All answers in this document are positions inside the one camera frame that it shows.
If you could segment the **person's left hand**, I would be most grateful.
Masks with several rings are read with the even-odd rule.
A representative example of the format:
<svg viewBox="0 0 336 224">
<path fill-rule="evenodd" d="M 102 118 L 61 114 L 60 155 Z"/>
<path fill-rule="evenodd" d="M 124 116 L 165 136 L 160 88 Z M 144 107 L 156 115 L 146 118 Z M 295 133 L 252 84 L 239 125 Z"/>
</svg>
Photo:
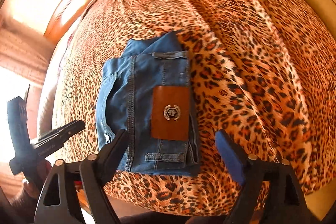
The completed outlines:
<svg viewBox="0 0 336 224">
<path fill-rule="evenodd" d="M 45 183 L 47 176 L 52 168 L 51 163 L 48 160 L 41 161 L 36 168 L 38 177 L 42 180 L 42 184 Z M 27 180 L 26 178 L 23 179 L 23 188 L 28 193 L 28 195 L 34 199 L 38 199 L 41 193 L 41 190 L 36 187 L 33 182 Z"/>
</svg>

